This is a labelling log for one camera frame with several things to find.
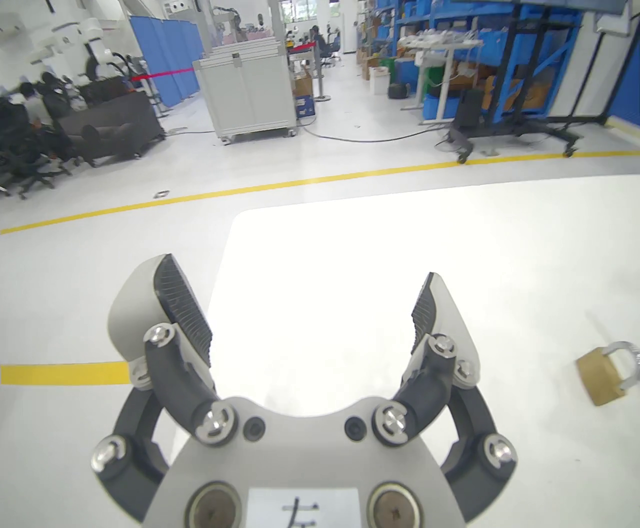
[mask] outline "blue partition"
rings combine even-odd
[[[163,20],[162,27],[170,52],[173,56],[173,60],[176,64],[176,70],[193,68],[193,60],[191,60],[187,41],[184,38],[184,33],[182,32],[181,21]],[[184,86],[187,97],[198,91],[198,81],[196,80],[196,74],[194,72],[176,74],[174,77],[176,77]]]
[[[168,72],[172,68],[160,46],[160,40],[154,28],[154,20],[149,17],[131,17],[131,27],[147,61],[149,73],[159,74]],[[154,84],[160,94],[160,99],[162,99],[166,107],[175,106],[182,100],[173,76],[155,77]]]
[[[640,44],[636,44],[634,54],[631,56],[631,61],[609,111],[612,116],[640,126],[638,79],[640,79]]]
[[[191,22],[131,17],[131,27],[150,74],[193,68],[193,61],[202,54],[198,28]],[[194,72],[154,77],[153,81],[167,107],[175,106],[200,89]]]
[[[167,64],[169,64],[168,69],[166,69],[165,71],[174,72],[176,70],[179,70],[180,66],[178,61],[175,58],[172,47],[169,44],[169,39],[167,39],[167,35],[166,35],[167,32],[165,30],[164,22],[166,21],[160,20],[160,19],[151,19],[152,26],[158,37],[160,50],[164,54]],[[182,81],[181,76],[174,75],[172,77],[173,77],[173,80],[175,81],[175,84],[178,86],[178,92],[180,92],[180,97],[182,99],[186,99],[187,97],[189,97],[189,92],[187,91],[187,87],[184,85],[184,82]]]
[[[394,0],[396,2],[396,12],[402,0]],[[544,7],[540,5],[525,4],[523,2],[521,20],[539,18]],[[510,14],[513,12],[514,4],[512,2],[495,1],[495,2],[458,2],[453,0],[432,0],[431,11],[429,14],[429,25],[431,28],[437,28],[440,22],[453,22],[455,20],[463,20],[466,22],[467,30],[471,29],[474,17],[478,17],[479,29],[492,29],[493,31],[481,31],[480,39],[484,40],[484,46],[479,51],[474,49],[470,52],[457,52],[456,57],[459,60],[478,61],[488,65],[499,66],[502,63],[504,54],[507,32],[502,29],[509,25]],[[410,19],[400,19],[396,24],[414,23]],[[542,108],[527,109],[526,113],[530,115],[547,115],[553,105],[557,91],[560,88],[564,73],[566,71],[573,47],[578,37],[582,13],[572,9],[554,8],[551,14],[553,22],[567,22],[571,27],[566,30],[551,30],[545,35],[543,48],[540,52],[539,62],[536,67],[536,75],[542,70],[549,68],[553,70],[553,78],[550,90],[547,95],[546,102]],[[506,71],[504,87],[499,96],[499,102],[495,113],[494,120],[496,122],[502,120],[504,107],[508,98],[514,94],[515,90],[511,87],[511,81],[516,74],[516,68],[519,64],[527,64],[531,59],[531,53],[535,43],[534,35],[519,34],[515,38],[513,44],[513,52]],[[396,45],[392,49],[393,54],[396,53]]]

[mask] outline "yellow floor line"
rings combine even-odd
[[[629,121],[625,121],[619,117],[611,116],[607,119],[607,125],[614,127],[625,134],[629,134],[635,138],[640,138],[640,127]]]
[[[0,385],[125,385],[124,361],[65,365],[0,365]]]
[[[606,152],[576,152],[574,157],[621,157],[621,156],[640,156],[640,150],[620,150]],[[483,159],[471,159],[467,161],[467,165],[487,165],[492,163],[511,163],[516,161],[539,161],[544,159],[561,159],[562,154],[529,154],[526,156],[506,156]],[[142,202],[140,204],[122,205],[120,207],[110,207],[109,209],[99,209],[98,211],[82,212],[70,216],[62,216],[53,220],[43,220],[16,227],[8,227],[0,230],[0,235],[8,235],[18,231],[27,229],[36,229],[57,223],[71,222],[81,220],[83,218],[92,218],[94,216],[104,216],[106,214],[114,214],[117,212],[135,211],[136,209],[146,209],[147,207],[159,207],[161,205],[182,204],[184,202],[193,202],[195,200],[207,200],[209,198],[220,198],[222,196],[243,195],[247,193],[258,193],[260,191],[274,191],[277,189],[287,189],[292,187],[300,187],[305,185],[315,185],[320,183],[340,182],[345,180],[353,180],[357,178],[368,178],[372,176],[386,176],[391,174],[400,174],[406,172],[419,172],[427,170],[436,170],[444,168],[463,168],[455,161],[446,161],[443,163],[429,163],[425,165],[412,165],[408,167],[395,167],[379,170],[366,170],[362,172],[352,172],[349,174],[336,174],[333,176],[324,176],[321,178],[308,178],[303,180],[292,180],[288,182],[271,183],[265,185],[256,185],[252,187],[241,187],[238,189],[228,189],[225,191],[214,191],[212,193],[202,193],[199,195],[178,196],[176,198],[167,198],[165,200],[154,200],[153,202]]]

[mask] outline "computer monitor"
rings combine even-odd
[[[469,0],[451,0],[452,2],[469,2]],[[596,13],[610,13],[621,15],[625,10],[627,0],[493,0],[504,4],[533,4],[548,7],[563,7],[577,9],[578,11],[593,11]]]

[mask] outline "cable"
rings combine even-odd
[[[553,129],[555,129],[555,130],[562,130],[563,128],[565,128],[565,130],[566,130],[567,128],[570,128],[570,127],[581,127],[581,126],[583,126],[583,125],[591,125],[592,123],[570,123],[570,124],[565,124],[564,126],[562,126],[562,127],[557,127],[557,128],[556,128],[556,127],[551,126],[551,125],[561,125],[561,124],[562,124],[562,123],[551,123],[551,124],[549,124],[549,126],[550,126],[551,128],[553,128]]]
[[[442,141],[439,141],[438,143],[433,145],[433,148],[435,148],[439,152],[459,152],[461,150],[460,147],[455,147],[453,145],[452,145],[453,148],[450,148],[448,150],[446,148],[438,148],[440,145],[442,145],[444,143],[450,144],[448,138],[445,138]]]
[[[407,134],[406,136],[400,136],[398,138],[388,138],[385,140],[350,140],[347,138],[334,138],[333,136],[322,136],[320,134],[316,134],[315,132],[312,132],[311,130],[307,129],[309,125],[312,125],[315,122],[316,120],[314,119],[310,123],[300,124],[299,126],[302,127],[305,131],[307,131],[312,136],[315,136],[316,138],[321,138],[322,140],[345,141],[346,143],[388,143],[389,141],[405,140],[406,138],[412,138],[414,136],[419,136],[420,134],[426,134],[427,132],[433,132],[436,130],[449,128],[448,125],[436,125],[436,126],[429,127],[426,130],[421,130],[420,132],[414,132],[413,134]]]
[[[127,60],[120,53],[116,53],[115,51],[112,51],[111,54],[114,57],[119,58],[122,62],[124,62],[124,65],[127,67],[127,70],[129,71],[129,80],[131,80],[131,77],[133,77],[133,73],[131,72],[131,66],[129,66],[129,63],[127,62]]]
[[[198,131],[198,132],[196,132],[196,131],[193,131],[193,132],[187,131],[187,132],[175,132],[173,134],[167,134],[167,137],[168,138],[172,138],[174,136],[181,136],[183,134],[215,134],[215,133],[216,133],[215,130],[202,130],[202,131]]]
[[[122,77],[126,77],[128,79],[130,78],[130,77],[127,77],[127,74],[115,62],[107,62],[107,64],[116,68],[122,74]]]
[[[293,501],[293,508],[291,509],[291,520],[289,521],[289,525],[287,528],[291,528],[296,522],[296,513],[298,513],[298,505],[300,504],[300,498],[296,497],[296,500]]]
[[[462,76],[462,74],[458,74],[458,75],[455,75],[455,76],[453,76],[453,77],[450,77],[450,78],[449,78],[449,82],[451,82],[451,81],[453,81],[454,79],[457,79],[458,77],[461,77],[461,76]],[[433,83],[431,82],[431,79],[430,79],[429,77],[426,77],[426,78],[425,78],[425,81],[427,81],[427,84],[428,84],[430,87],[432,87],[432,88],[438,88],[439,86],[442,86],[442,85],[444,84],[444,81],[442,81],[440,84],[433,84]]]

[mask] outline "white label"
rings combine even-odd
[[[250,488],[246,528],[356,528],[356,488]]]

